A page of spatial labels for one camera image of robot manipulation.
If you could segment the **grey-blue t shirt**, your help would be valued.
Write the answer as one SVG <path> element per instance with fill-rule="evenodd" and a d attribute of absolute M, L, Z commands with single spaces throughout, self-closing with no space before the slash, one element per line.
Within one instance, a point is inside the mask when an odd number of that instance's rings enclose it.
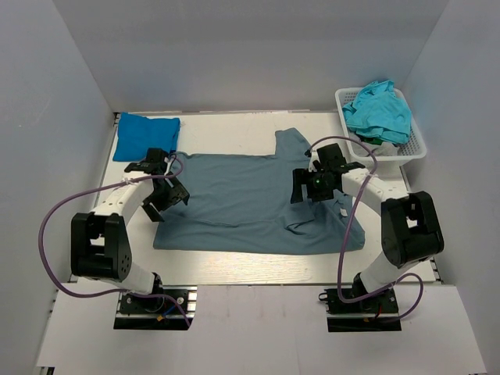
<path fill-rule="evenodd" d="M 154 248 L 317 255 L 365 244 L 358 222 L 347 228 L 352 197 L 290 202 L 292 172 L 306 168 L 309 143 L 295 128 L 275 133 L 272 155 L 177 154 L 188 203 L 163 212 Z"/>

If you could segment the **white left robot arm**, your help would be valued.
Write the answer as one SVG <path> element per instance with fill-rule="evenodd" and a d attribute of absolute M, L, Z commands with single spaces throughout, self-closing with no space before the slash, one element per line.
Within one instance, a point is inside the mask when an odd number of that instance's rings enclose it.
<path fill-rule="evenodd" d="M 110 188 L 102 203 L 72 218 L 70 262 L 74 275 L 140 295 L 154 292 L 156 275 L 132 259 L 127 224 L 138 209 L 159 223 L 162 212 L 180 202 L 188 203 L 187 189 L 169 171 L 172 160 L 172 154 L 150 148 L 145 159 L 125 168 L 122 180 Z"/>

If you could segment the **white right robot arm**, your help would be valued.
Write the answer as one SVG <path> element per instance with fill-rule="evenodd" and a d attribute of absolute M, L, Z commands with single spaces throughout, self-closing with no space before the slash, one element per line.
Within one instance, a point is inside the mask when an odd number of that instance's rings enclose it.
<path fill-rule="evenodd" d="M 431 195 L 425 191 L 398 189 L 359 162 L 347 162 L 339 145 L 317 151 L 307 150 L 312 168 L 292 172 L 291 203 L 308 198 L 330 200 L 339 191 L 354 197 L 354 206 L 363 203 L 380 217 L 382 251 L 355 276 L 352 296 L 341 296 L 352 304 L 373 298 L 403 280 L 417 263 L 442 252 L 445 247 L 441 226 Z"/>

